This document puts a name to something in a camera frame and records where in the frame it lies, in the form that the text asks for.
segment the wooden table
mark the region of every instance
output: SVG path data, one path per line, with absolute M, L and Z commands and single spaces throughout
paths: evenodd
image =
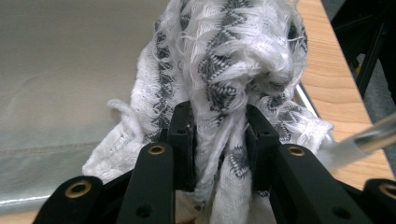
M 334 125 L 334 138 L 341 141 L 370 127 L 371 121 L 320 0 L 301 0 L 298 9 L 308 34 L 304 87 L 320 116 Z M 370 178 L 394 178 L 382 150 L 332 174 L 358 189 Z M 35 214 L 3 216 L 0 223 L 31 223 Z

